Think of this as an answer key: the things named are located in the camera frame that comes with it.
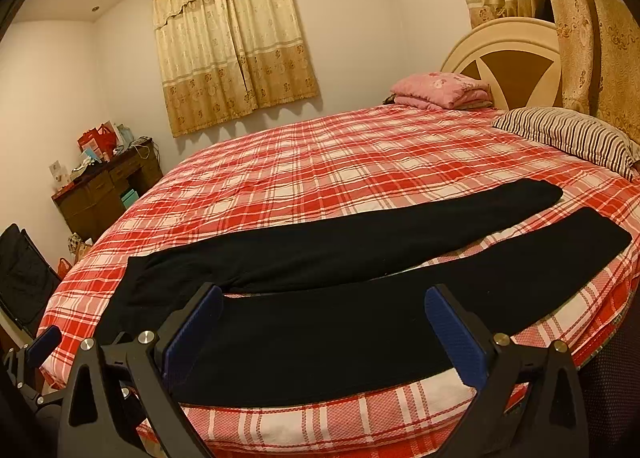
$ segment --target black pants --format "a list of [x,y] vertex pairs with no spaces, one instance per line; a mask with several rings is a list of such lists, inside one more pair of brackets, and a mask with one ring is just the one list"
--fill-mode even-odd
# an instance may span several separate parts
[[[584,209],[469,258],[365,280],[462,248],[552,205],[559,194],[546,183],[519,181],[462,199],[239,232],[136,258],[97,337],[106,343],[119,329],[156,329],[166,316],[159,310],[179,308],[203,281],[233,292],[311,289],[227,298],[174,398],[200,406],[289,406],[429,377],[450,368],[422,310],[431,285],[446,283],[490,330],[513,334],[568,300],[630,235]],[[259,247],[257,258],[245,258],[246,249]],[[279,247],[286,249],[278,254]]]
[[250,294],[400,272],[514,226],[561,196],[555,185],[524,179],[461,198],[232,232],[129,258],[95,337],[108,344],[121,331],[157,329],[205,281],[224,292]]

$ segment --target plaid bedsheet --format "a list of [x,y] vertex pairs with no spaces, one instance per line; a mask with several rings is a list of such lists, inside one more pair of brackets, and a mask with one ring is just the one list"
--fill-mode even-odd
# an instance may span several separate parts
[[[426,264],[475,253],[585,205],[599,210],[631,232],[632,245],[562,308],[515,337],[539,346],[563,338],[583,363],[610,336],[638,282],[640,184],[495,130],[490,124],[497,113],[380,106],[251,134],[192,156],[106,231],[60,284],[41,326],[56,324],[63,333],[44,364],[47,378],[65,383],[79,343],[92,335],[129,256],[224,232],[462,196],[522,177],[558,184],[564,196],[514,228]],[[408,458],[437,449],[472,396],[449,370],[390,390],[296,408],[185,411],[219,457],[250,452]],[[150,433],[144,425],[140,431]]]

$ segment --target cream headboard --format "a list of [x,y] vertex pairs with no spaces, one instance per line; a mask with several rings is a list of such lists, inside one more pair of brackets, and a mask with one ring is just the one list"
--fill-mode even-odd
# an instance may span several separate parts
[[442,66],[491,85],[495,107],[562,106],[556,26],[533,18],[500,18],[463,37]]

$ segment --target bed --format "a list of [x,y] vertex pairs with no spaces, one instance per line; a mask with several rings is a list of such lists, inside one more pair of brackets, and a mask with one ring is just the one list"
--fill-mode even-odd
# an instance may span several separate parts
[[[555,26],[535,19],[506,18],[476,28],[456,45],[443,70],[489,80],[502,110],[552,105],[561,95]],[[523,177],[557,184],[564,196],[513,228],[425,264],[473,254],[581,206],[608,216],[632,234],[632,244],[574,298],[516,336],[519,343],[539,346],[562,338],[575,362],[585,365],[619,326],[638,285],[640,179],[629,182],[496,130],[491,122],[501,113],[378,106],[251,134],[188,158],[101,236],[52,296],[41,329],[56,324],[63,341],[44,364],[45,376],[65,384],[79,343],[92,335],[129,256],[225,232],[463,196]],[[516,390],[512,402],[523,392]],[[184,409],[219,457],[409,458],[437,449],[472,396],[449,370],[308,406]],[[153,439],[147,425],[139,431]]]

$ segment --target pink folded blanket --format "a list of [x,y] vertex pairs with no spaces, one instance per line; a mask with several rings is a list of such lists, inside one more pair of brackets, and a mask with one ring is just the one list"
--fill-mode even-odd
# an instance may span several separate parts
[[422,110],[462,110],[490,106],[493,103],[488,83],[457,73],[414,74],[398,81],[391,92],[396,104]]

